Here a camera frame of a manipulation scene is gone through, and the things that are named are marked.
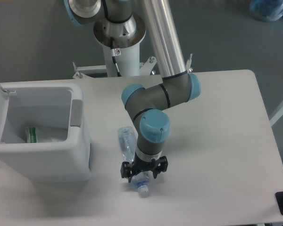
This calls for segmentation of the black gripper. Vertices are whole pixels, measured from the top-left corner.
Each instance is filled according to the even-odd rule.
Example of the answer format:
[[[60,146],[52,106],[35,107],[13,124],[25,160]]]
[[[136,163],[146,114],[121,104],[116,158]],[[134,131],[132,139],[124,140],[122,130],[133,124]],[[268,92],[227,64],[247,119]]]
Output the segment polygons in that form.
[[[131,183],[132,178],[144,171],[152,171],[153,177],[157,178],[158,174],[166,172],[168,160],[166,156],[161,156],[158,160],[152,159],[150,162],[135,158],[133,163],[122,162],[120,173],[122,178],[126,178]]]

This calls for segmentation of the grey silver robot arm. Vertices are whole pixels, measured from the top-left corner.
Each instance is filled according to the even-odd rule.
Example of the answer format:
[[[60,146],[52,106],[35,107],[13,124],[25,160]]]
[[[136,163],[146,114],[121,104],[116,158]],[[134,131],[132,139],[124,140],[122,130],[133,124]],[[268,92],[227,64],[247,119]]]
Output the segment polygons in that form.
[[[141,172],[151,171],[156,177],[165,172],[168,161],[162,156],[169,135],[170,120],[165,109],[189,102],[201,93],[195,74],[185,65],[170,5],[167,0],[143,0],[145,17],[133,12],[130,0],[66,0],[63,2],[76,25],[94,23],[97,41],[108,50],[107,72],[125,75],[128,62],[121,61],[124,50],[136,46],[150,33],[162,82],[150,88],[140,84],[126,87],[121,95],[137,132],[133,162],[123,162],[121,176],[131,180]]]

